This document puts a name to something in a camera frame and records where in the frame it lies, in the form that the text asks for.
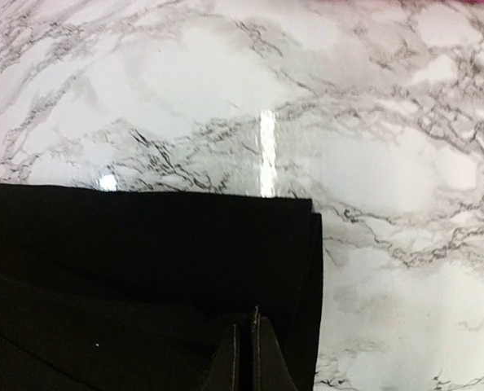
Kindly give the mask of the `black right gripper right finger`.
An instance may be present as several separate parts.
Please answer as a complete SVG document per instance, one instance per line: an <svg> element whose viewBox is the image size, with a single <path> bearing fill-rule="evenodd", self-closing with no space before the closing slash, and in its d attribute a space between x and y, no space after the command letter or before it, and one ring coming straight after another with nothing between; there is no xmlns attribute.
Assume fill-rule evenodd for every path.
<svg viewBox="0 0 484 391"><path fill-rule="evenodd" d="M249 323L251 390L298 391L288 371L271 321L256 307Z"/></svg>

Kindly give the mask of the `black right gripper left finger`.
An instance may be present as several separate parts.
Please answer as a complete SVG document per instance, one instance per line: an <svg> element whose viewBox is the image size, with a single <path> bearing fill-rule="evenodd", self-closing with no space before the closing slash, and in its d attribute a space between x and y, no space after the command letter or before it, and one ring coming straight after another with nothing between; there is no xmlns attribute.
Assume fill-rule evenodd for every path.
<svg viewBox="0 0 484 391"><path fill-rule="evenodd" d="M240 390L240 327L231 325L213 356L203 391Z"/></svg>

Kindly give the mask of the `black garment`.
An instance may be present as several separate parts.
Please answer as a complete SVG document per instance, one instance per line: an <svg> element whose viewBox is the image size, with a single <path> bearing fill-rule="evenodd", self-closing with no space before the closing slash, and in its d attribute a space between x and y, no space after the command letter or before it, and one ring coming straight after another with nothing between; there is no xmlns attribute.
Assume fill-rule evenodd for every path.
<svg viewBox="0 0 484 391"><path fill-rule="evenodd" d="M322 218L312 200L0 184L0 390L203 390L225 331L274 328L315 380Z"/></svg>

